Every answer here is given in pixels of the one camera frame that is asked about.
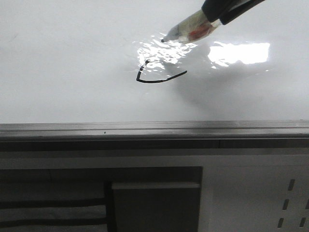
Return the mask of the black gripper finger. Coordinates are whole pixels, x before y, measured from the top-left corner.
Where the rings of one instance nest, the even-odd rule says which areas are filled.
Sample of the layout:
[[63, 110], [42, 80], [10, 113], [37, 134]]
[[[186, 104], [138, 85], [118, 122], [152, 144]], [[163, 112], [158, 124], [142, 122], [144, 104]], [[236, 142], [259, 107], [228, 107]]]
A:
[[206, 0], [201, 10], [208, 21], [215, 21], [244, 3], [243, 0]]
[[226, 25], [263, 1], [264, 0], [241, 0], [220, 17], [220, 22]]

